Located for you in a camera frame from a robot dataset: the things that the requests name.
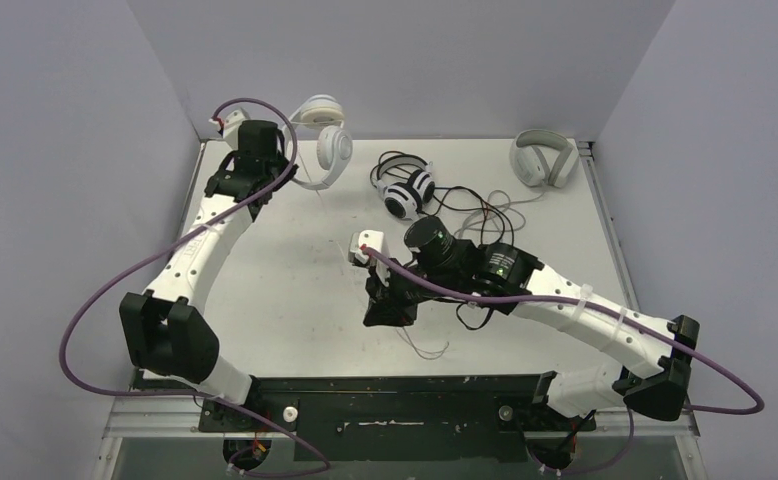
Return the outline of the white wired headphones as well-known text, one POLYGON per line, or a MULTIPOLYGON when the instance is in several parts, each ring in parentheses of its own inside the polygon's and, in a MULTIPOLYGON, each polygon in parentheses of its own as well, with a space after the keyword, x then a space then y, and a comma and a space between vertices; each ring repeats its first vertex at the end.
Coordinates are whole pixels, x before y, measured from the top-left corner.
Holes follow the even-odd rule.
MULTIPOLYGON (((353 155, 353 138, 345 128, 345 114, 336 98, 327 94, 309 97, 289 116, 294 127, 319 132, 316 159, 325 175, 319 180, 297 179, 310 191, 328 189, 339 179, 353 155)), ((399 220, 416 220, 434 198, 436 182, 432 164, 401 151, 388 151, 379 157, 369 174, 369 183, 388 213, 399 220)))

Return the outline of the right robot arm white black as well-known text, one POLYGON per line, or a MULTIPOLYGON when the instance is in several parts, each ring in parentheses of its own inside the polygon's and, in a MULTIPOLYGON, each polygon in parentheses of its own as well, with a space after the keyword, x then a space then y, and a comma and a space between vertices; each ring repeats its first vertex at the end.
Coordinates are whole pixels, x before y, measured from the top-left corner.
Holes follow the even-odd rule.
POLYGON ((617 407, 666 422, 683 413, 697 321, 644 316, 508 243, 457 238, 437 217, 415 221, 403 242, 412 256, 409 266, 390 256, 380 231, 351 238, 349 262, 369 274, 365 326, 411 326, 420 304, 452 300, 535 321, 612 358, 610 364, 541 375, 530 409, 546 428, 617 407))

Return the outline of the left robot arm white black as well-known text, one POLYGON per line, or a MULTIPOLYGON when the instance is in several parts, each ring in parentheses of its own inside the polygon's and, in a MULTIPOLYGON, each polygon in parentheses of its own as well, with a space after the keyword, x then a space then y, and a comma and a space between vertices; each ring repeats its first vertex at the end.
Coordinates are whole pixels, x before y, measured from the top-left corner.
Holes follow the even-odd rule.
POLYGON ((221 352, 204 317, 212 286, 236 241, 272 198, 267 185, 285 176, 283 133, 267 120, 237 128, 237 144, 208 179, 190 227, 143 293, 128 293, 119 315, 132 364, 222 398, 225 417, 241 430, 263 419, 264 403, 250 392, 253 378, 221 352))

